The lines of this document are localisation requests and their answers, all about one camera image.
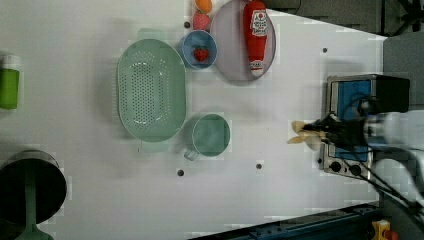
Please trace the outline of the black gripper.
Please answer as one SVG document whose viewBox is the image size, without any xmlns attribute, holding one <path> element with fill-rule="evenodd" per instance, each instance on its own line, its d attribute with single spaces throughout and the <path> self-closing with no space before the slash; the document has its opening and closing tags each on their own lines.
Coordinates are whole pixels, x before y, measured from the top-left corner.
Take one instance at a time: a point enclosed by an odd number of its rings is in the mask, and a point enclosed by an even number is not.
<svg viewBox="0 0 424 240">
<path fill-rule="evenodd" d="M 324 131 L 326 144 L 353 150 L 355 147 L 366 145 L 363 127 L 363 120 L 340 121 L 335 115 L 327 115 L 323 119 L 305 124 L 303 130 Z"/>
</svg>

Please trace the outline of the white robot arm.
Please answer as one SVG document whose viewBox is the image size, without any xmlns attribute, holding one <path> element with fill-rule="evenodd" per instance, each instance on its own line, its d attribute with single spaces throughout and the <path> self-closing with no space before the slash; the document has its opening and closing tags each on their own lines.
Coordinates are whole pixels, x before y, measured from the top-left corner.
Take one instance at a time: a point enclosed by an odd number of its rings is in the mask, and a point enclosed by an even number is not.
<svg viewBox="0 0 424 240">
<path fill-rule="evenodd" d="M 334 112 L 313 122 L 293 121 L 291 127 L 316 150 L 321 144 L 354 153 L 359 147 L 385 152 L 423 150 L 423 111 L 383 112 L 343 120 Z"/>
</svg>

